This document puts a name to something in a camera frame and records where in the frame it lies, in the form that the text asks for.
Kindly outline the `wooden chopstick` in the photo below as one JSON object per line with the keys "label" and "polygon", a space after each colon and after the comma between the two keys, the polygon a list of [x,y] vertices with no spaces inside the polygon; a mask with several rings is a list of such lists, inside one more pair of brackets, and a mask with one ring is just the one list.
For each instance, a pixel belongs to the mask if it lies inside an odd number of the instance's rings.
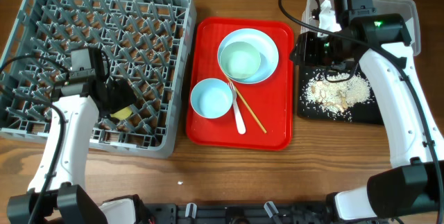
{"label": "wooden chopstick", "polygon": [[234,83],[232,82],[232,80],[225,75],[225,77],[227,78],[229,85],[231,85],[234,90],[237,93],[237,96],[242,100],[242,102],[244,103],[244,105],[247,107],[248,111],[250,112],[250,114],[252,115],[252,117],[254,118],[254,120],[256,121],[256,123],[258,124],[258,126],[262,129],[263,133],[267,133],[266,128],[263,126],[263,124],[261,123],[261,121],[259,120],[259,118],[257,117],[257,115],[254,113],[254,111],[252,110],[252,108],[249,106],[249,104],[247,103],[247,101],[245,100],[245,98],[242,96],[242,94],[240,93],[240,91],[236,88],[236,86],[234,85]]}

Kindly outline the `light blue small bowl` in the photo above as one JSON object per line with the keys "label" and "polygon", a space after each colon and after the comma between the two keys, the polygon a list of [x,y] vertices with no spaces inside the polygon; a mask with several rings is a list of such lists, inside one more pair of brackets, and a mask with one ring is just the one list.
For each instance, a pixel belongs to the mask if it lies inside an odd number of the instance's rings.
{"label": "light blue small bowl", "polygon": [[192,109],[206,119],[222,117],[230,110],[232,102],[232,91],[228,84],[217,78],[201,80],[191,91]]}

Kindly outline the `clear plastic waste bin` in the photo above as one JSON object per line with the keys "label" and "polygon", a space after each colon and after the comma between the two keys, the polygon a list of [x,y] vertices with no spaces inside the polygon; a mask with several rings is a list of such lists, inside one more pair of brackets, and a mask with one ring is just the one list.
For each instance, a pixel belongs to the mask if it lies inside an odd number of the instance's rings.
{"label": "clear plastic waste bin", "polygon": [[[334,0],[328,0],[334,10]],[[413,56],[416,57],[421,52],[421,36],[420,24],[418,18],[418,11],[413,0],[373,0],[373,5],[377,9],[377,13],[391,14],[398,13],[405,20],[409,34],[411,36],[411,48],[413,49]],[[305,11],[302,14],[302,21],[312,26],[318,26],[318,22],[312,18],[311,11],[317,8],[315,0],[307,0]]]}

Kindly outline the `green bowl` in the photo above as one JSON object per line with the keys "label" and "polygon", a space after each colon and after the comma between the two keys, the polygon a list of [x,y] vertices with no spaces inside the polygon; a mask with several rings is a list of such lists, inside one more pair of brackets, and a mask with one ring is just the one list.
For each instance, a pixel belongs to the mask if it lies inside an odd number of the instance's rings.
{"label": "green bowl", "polygon": [[233,42],[223,47],[219,66],[231,79],[243,80],[255,75],[262,59],[260,52],[247,42]]}

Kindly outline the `grey dishwasher rack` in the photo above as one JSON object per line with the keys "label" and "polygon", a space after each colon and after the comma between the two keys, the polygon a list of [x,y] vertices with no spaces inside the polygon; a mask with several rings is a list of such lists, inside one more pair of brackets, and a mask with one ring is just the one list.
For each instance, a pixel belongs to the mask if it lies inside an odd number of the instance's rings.
{"label": "grey dishwasher rack", "polygon": [[48,101],[66,79],[74,49],[101,50],[110,80],[124,79],[137,101],[123,121],[100,118],[90,145],[109,152],[169,157],[193,40],[193,0],[22,0],[1,54],[1,136],[44,143]]}

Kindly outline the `white napkin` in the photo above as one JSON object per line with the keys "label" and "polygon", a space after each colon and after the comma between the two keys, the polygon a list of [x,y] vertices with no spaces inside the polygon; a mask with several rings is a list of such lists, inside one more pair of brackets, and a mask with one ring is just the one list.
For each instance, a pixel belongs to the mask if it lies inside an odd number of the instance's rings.
{"label": "white napkin", "polygon": [[321,4],[318,27],[331,32],[338,32],[341,30],[340,24],[336,22],[335,11],[330,0],[324,0]]}

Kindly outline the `large light blue plate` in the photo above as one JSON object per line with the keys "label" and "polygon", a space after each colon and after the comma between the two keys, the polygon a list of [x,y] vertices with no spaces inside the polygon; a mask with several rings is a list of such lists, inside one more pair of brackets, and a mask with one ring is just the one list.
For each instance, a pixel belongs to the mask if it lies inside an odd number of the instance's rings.
{"label": "large light blue plate", "polygon": [[247,42],[252,44],[261,55],[261,65],[257,73],[250,78],[237,80],[231,79],[238,83],[255,84],[268,79],[276,70],[279,62],[278,48],[275,42],[265,33],[252,29],[242,28],[228,34],[219,45],[217,59],[219,63],[219,55],[226,45],[233,42]]}

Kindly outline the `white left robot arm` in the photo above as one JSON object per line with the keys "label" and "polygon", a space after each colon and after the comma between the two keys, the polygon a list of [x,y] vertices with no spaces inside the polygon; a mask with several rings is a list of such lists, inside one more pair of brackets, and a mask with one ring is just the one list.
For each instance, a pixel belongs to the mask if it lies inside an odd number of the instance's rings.
{"label": "white left robot arm", "polygon": [[51,127],[39,168],[24,195],[7,206],[11,223],[46,223],[59,210],[62,223],[138,223],[136,197],[98,206],[85,192],[85,165],[98,118],[123,120],[136,96],[124,80],[110,80],[110,62],[98,48],[71,52],[71,69],[57,82],[49,101],[29,101],[52,109]]}

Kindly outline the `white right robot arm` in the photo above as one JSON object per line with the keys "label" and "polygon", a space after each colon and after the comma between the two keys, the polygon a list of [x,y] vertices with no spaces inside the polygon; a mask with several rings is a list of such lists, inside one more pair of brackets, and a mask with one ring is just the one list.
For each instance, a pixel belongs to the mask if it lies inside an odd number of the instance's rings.
{"label": "white right robot arm", "polygon": [[331,193],[326,223],[356,223],[436,212],[443,222],[443,136],[416,75],[411,36],[397,13],[380,14],[373,0],[334,0],[332,32],[307,25],[290,54],[299,66],[344,67],[368,79],[389,141],[391,169],[357,189]]}

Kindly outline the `red plastic tray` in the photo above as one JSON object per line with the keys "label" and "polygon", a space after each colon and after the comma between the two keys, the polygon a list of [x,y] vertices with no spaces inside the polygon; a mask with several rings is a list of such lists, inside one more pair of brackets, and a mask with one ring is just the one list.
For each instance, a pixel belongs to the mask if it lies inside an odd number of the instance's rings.
{"label": "red plastic tray", "polygon": [[235,86],[257,115],[267,133],[263,133],[247,107],[240,100],[240,112],[246,117],[246,133],[240,135],[229,112],[215,119],[204,119],[192,109],[187,110],[186,133],[194,143],[208,146],[282,150],[291,141],[293,131],[293,65],[289,54],[294,33],[280,21],[209,17],[196,31],[191,72],[191,85],[205,78],[227,79],[217,65],[216,48],[232,31],[251,27],[267,34],[277,45],[279,62],[270,78],[258,85]]}

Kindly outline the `white plastic fork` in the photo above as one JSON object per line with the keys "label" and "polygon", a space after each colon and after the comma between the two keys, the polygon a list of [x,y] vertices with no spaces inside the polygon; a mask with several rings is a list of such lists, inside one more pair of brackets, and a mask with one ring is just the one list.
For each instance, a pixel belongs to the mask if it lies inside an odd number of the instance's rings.
{"label": "white plastic fork", "polygon": [[233,111],[234,111],[234,117],[235,117],[235,121],[236,121],[237,131],[240,135],[244,135],[246,133],[246,127],[245,127],[245,123],[242,118],[242,115],[240,113],[239,106],[237,104],[237,93],[234,88],[234,84],[232,83],[231,80],[228,81],[228,85],[232,91],[232,96],[233,96],[232,107],[233,107]]}

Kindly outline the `yellow plastic cup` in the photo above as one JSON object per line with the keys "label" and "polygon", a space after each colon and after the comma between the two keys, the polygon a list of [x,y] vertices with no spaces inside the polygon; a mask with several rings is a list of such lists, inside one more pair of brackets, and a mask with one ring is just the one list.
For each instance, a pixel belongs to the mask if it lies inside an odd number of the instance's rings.
{"label": "yellow plastic cup", "polygon": [[123,121],[123,120],[127,119],[132,114],[133,114],[133,111],[128,106],[128,107],[122,108],[121,110],[119,110],[115,113],[110,114],[108,118],[114,122],[118,122],[118,121]]}

